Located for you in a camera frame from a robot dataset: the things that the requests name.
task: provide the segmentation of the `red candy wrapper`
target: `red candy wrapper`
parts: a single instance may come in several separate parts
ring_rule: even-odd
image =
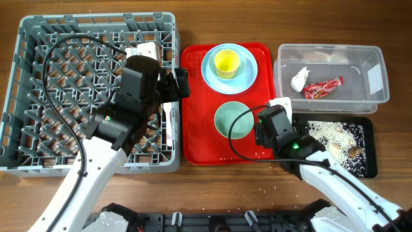
[[[336,86],[340,86],[343,83],[343,76],[339,76],[329,81],[309,84],[303,87],[304,97],[307,99],[320,99],[321,97],[329,95]]]

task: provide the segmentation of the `wooden surface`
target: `wooden surface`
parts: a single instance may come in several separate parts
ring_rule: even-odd
[[[170,11],[176,16],[182,49],[261,41],[273,60],[283,43],[376,45],[384,54],[391,97],[368,116],[375,128],[379,174],[363,182],[403,208],[412,206],[409,1],[61,1],[0,3],[1,108],[19,21],[26,15]],[[61,182],[62,178],[20,179],[0,173],[0,231],[29,229]],[[322,197],[277,164],[196,167],[182,157],[176,173],[115,175],[95,211],[112,202],[140,212],[269,211],[303,208]]]

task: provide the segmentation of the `gray dish rack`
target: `gray dish rack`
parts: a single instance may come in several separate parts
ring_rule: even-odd
[[[0,171],[20,177],[63,176],[78,152],[73,138],[48,107],[40,76],[48,49],[68,35],[89,35],[119,46],[155,41],[162,47],[162,66],[179,67],[179,33],[169,12],[39,15],[20,22],[12,71],[0,124]],[[125,57],[93,41],[74,39],[53,52],[48,91],[76,134],[84,128],[92,108],[118,88]],[[180,166],[179,103],[172,103],[172,147],[166,144],[166,122],[148,130],[135,145],[123,174],[165,173]],[[149,124],[157,124],[151,117]]]

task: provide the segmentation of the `transparent container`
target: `transparent container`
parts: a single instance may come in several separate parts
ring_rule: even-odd
[[[310,70],[306,84],[343,76],[344,84],[320,99],[306,99],[290,82],[302,68]],[[389,100],[382,51],[376,46],[282,44],[274,65],[276,97],[290,97],[294,112],[373,113]]]

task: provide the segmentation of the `green bowl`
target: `green bowl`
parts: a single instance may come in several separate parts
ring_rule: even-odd
[[[226,102],[216,110],[214,114],[214,126],[221,135],[227,138],[233,121],[247,110],[249,110],[249,107],[241,102]],[[232,139],[241,139],[248,135],[253,128],[253,124],[252,112],[242,116],[232,129]]]

